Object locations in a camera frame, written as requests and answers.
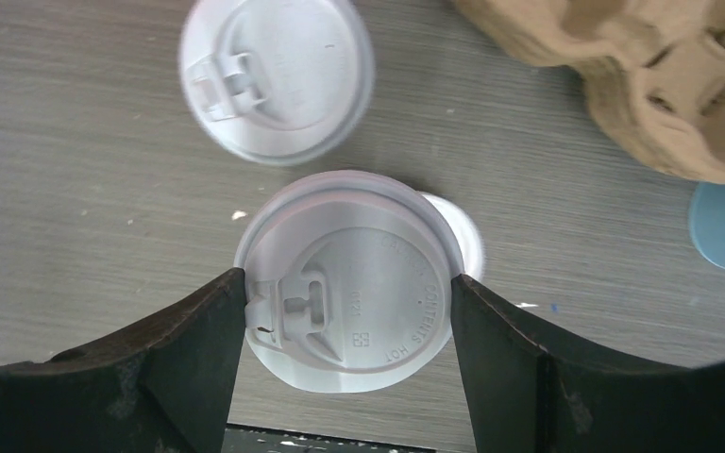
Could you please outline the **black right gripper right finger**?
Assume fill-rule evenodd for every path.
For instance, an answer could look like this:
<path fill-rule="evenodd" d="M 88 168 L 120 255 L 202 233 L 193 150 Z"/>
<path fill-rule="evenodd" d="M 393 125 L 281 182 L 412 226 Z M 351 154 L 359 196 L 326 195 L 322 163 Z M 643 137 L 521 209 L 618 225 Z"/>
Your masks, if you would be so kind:
<path fill-rule="evenodd" d="M 594 343 L 472 277 L 450 320 L 479 452 L 725 452 L 725 361 L 687 368 Z"/>

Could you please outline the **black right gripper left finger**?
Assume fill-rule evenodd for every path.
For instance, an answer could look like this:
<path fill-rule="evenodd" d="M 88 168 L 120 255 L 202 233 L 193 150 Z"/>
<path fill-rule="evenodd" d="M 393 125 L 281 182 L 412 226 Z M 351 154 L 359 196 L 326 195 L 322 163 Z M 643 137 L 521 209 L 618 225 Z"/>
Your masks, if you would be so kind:
<path fill-rule="evenodd" d="M 218 452 L 244 343 L 244 272 L 45 362 L 0 366 L 0 452 Z"/>

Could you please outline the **white plastic cup lid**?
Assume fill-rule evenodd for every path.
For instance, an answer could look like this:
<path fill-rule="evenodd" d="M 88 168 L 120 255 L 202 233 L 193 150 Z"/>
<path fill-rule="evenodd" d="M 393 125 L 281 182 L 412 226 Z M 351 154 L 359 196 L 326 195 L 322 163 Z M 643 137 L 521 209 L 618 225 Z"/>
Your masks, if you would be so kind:
<path fill-rule="evenodd" d="M 278 166 L 342 143 L 376 77 L 370 36 L 349 1 L 198 1 L 177 68 L 193 117 L 216 143 Z"/>

